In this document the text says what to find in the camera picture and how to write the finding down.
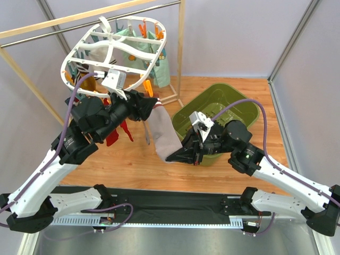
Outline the grey sock red stripes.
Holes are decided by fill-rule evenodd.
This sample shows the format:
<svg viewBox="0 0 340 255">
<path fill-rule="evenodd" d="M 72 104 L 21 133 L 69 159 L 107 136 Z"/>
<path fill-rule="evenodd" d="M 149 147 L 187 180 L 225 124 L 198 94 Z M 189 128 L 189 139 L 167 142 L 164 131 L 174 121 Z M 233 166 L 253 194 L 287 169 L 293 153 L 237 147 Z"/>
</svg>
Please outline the grey sock red stripes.
<svg viewBox="0 0 340 255">
<path fill-rule="evenodd" d="M 147 119 L 156 154 L 165 163 L 166 158 L 182 148 L 172 120 L 159 98 Z"/>
</svg>

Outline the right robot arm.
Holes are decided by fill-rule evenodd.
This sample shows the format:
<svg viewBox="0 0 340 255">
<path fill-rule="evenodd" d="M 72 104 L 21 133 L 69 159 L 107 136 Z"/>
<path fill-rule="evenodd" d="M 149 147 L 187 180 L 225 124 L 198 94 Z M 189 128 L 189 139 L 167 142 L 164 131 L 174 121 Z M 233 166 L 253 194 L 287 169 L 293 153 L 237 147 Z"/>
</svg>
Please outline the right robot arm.
<svg viewBox="0 0 340 255">
<path fill-rule="evenodd" d="M 204 155 L 230 153 L 228 163 L 241 174 L 271 183 L 288 196 L 247 187 L 240 197 L 246 211 L 264 211 L 302 219 L 314 231 L 334 236 L 339 221 L 339 185 L 328 187 L 283 166 L 250 143 L 252 134 L 239 120 L 228 122 L 216 133 L 201 123 L 189 129 L 182 148 L 166 157 L 167 162 L 199 165 Z"/>
</svg>

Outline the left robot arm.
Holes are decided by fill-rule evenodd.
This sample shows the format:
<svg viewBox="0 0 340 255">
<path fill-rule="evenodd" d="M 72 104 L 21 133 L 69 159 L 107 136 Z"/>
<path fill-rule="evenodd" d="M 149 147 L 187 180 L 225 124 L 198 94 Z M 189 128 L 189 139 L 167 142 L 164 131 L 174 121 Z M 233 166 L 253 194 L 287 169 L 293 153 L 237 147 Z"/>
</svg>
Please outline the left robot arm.
<svg viewBox="0 0 340 255">
<path fill-rule="evenodd" d="M 98 97 L 85 97 L 72 106 L 70 125 L 53 141 L 39 167 L 15 192 L 1 194 L 1 211 L 10 212 L 7 228 L 37 233 L 64 215 L 112 210 L 114 199 L 102 184 L 72 194 L 57 195 L 52 191 L 127 118 L 145 121 L 158 101 L 136 90 L 126 95 L 121 99 L 111 94 L 110 105 L 104 105 Z"/>
</svg>

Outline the white round clip hanger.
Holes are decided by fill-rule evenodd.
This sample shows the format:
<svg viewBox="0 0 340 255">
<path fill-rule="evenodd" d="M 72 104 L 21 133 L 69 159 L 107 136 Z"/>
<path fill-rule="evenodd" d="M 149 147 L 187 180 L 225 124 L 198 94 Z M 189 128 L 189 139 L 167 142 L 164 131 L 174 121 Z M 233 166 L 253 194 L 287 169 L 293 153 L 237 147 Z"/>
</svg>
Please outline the white round clip hanger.
<svg viewBox="0 0 340 255">
<path fill-rule="evenodd" d="M 64 84 L 74 90 L 82 76 L 90 72 L 115 69 L 126 73 L 124 92 L 132 91 L 140 85 L 147 87 L 147 80 L 152 79 L 149 74 L 167 42 L 164 25 L 152 18 L 128 16 L 122 18 L 127 28 L 115 32 L 105 17 L 101 16 L 99 20 L 100 23 L 89 29 L 64 59 L 61 66 Z M 108 47 L 109 52 L 113 51 L 116 64 L 91 61 L 88 58 L 90 50 L 102 47 Z M 101 83 L 102 79 L 96 75 L 94 77 L 97 82 Z M 99 98 L 107 98 L 111 94 L 109 91 L 99 93 L 81 88 L 77 92 Z"/>
</svg>

